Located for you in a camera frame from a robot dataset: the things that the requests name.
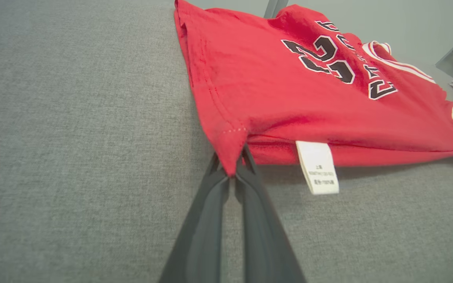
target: white wall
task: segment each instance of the white wall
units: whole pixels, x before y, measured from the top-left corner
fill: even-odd
[[[361,41],[435,64],[453,48],[453,0],[289,0],[327,16]]]

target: red shirt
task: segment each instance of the red shirt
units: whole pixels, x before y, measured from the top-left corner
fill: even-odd
[[[298,163],[296,140],[328,143],[338,166],[453,156],[453,102],[388,44],[297,5],[265,19],[176,0],[175,20],[201,125],[229,175],[246,142],[259,164]]]

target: gray upholstery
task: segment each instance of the gray upholstery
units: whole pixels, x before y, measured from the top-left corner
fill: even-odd
[[[171,2],[0,0],[0,282],[157,281],[211,154]],[[453,158],[339,168],[320,197],[298,166],[262,173],[309,281],[453,282]]]

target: stitching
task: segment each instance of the stitching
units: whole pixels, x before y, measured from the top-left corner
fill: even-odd
[[[205,55],[204,55],[204,49],[205,47],[207,46],[207,41],[203,41],[202,38],[200,38],[200,54],[202,55],[201,57],[201,63],[203,64],[204,67],[206,67],[206,62],[205,62]],[[223,118],[223,120],[225,120],[225,122],[227,122],[231,128],[234,128],[234,126],[232,125],[232,122],[230,122],[230,120],[228,120],[224,115],[223,115],[223,111],[225,112],[225,114],[227,114],[228,116],[234,118],[234,120],[236,120],[239,124],[241,124],[241,126],[246,129],[245,125],[238,119],[236,119],[229,111],[228,109],[225,107],[225,105],[223,104],[223,102],[221,101],[221,99],[219,98],[219,93],[218,93],[218,90],[216,88],[216,86],[214,86],[214,84],[212,83],[212,80],[210,79],[210,76],[209,74],[206,75],[206,71],[205,71],[206,68],[203,68],[203,75],[204,75],[204,79],[206,81],[208,81],[210,83],[211,86],[213,86],[214,88],[214,92],[216,94],[216,99],[213,98],[213,93],[212,93],[212,89],[208,87],[209,89],[209,93],[211,95],[211,98],[212,98],[212,102],[214,104],[214,106],[216,107],[217,111],[219,112],[219,114],[221,115],[221,118]],[[221,107],[223,108],[223,111],[221,111],[221,109],[219,109],[218,105],[217,104],[220,104]]]
[[[238,129],[233,129],[233,130],[228,130],[228,131],[225,130],[225,131],[221,132],[221,134],[226,134],[228,132],[236,132],[236,131],[248,131],[248,129],[246,129],[246,128],[238,128]]]
[[[269,136],[269,135],[266,135],[266,134],[256,134],[256,136],[266,136],[268,138],[277,138],[277,139],[281,139],[281,143],[283,143],[282,140],[288,140],[288,143],[292,143],[292,144],[295,144],[295,140],[290,140],[288,138],[280,138],[278,136]],[[253,144],[259,144],[260,146],[263,146],[263,145],[266,145],[266,144],[271,144],[272,141],[267,141],[267,142],[262,142],[262,143],[253,143]],[[381,147],[365,147],[365,146],[362,146],[362,145],[349,145],[347,143],[333,143],[333,142],[327,142],[327,144],[329,145],[336,145],[336,146],[342,146],[342,147],[354,147],[354,148],[358,148],[358,149],[365,149],[365,150],[383,150],[383,151],[390,151],[390,152],[408,152],[408,153],[447,153],[447,152],[453,152],[453,150],[451,151],[410,151],[410,150],[392,150],[392,149],[383,149]]]

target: black number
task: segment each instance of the black number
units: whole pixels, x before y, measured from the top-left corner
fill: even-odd
[[[376,74],[376,72],[379,71],[379,69],[375,68],[375,67],[370,67],[366,64],[363,65],[363,67],[365,68],[365,70],[368,72],[368,77],[370,79],[373,79],[374,77],[380,77],[379,75]]]
[[[311,53],[311,55],[318,60],[321,60],[323,62],[329,61],[335,57],[337,54],[337,46],[329,36],[322,35],[320,36],[315,42],[314,42],[314,47],[316,47],[316,50],[322,50],[324,51],[324,54],[322,56],[319,56],[315,53]]]
[[[356,75],[351,70],[349,64],[346,61],[335,60],[328,64],[326,68],[324,68],[318,66],[316,62],[311,60],[311,58],[313,57],[318,61],[326,62],[331,61],[335,57],[338,48],[329,36],[322,35],[314,42],[314,47],[316,48],[316,50],[322,50],[322,52],[324,53],[321,56],[312,52],[311,50],[308,50],[307,48],[301,46],[296,42],[282,40],[282,43],[284,43],[284,45],[286,45],[286,47],[291,50],[291,52],[301,55],[299,59],[307,69],[314,72],[325,72],[326,74],[331,74],[331,72],[334,71],[338,73],[338,75],[336,75],[335,77],[340,79],[340,81],[346,84],[352,84],[354,82]]]
[[[350,50],[356,50],[354,47],[352,47],[351,45],[347,44],[348,41],[347,39],[345,39],[345,36],[341,35],[341,34],[337,34],[337,38],[338,40],[340,40],[340,42],[345,45],[347,48],[349,48]]]
[[[338,28],[332,23],[332,22],[321,22],[321,21],[316,21],[316,23],[322,27],[324,27],[327,30],[331,30],[334,32],[339,32]]]
[[[354,82],[354,77],[356,74],[351,70],[351,67],[345,60],[336,60],[335,62],[328,65],[328,68],[338,72],[338,79],[346,84],[352,84]]]
[[[380,86],[385,86],[386,84],[390,87],[384,90],[380,90]],[[378,79],[377,81],[370,82],[368,84],[368,87],[370,88],[370,98],[374,100],[398,91],[394,87],[394,84],[392,84],[392,82],[386,83],[383,79]]]

